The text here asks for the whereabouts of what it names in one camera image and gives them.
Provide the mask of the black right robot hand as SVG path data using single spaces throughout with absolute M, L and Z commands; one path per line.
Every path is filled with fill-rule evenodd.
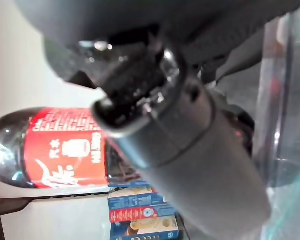
M 42 35 L 72 50 L 110 143 L 201 231 L 234 240 L 271 215 L 266 188 L 194 73 L 223 60 L 300 0 L 18 0 Z

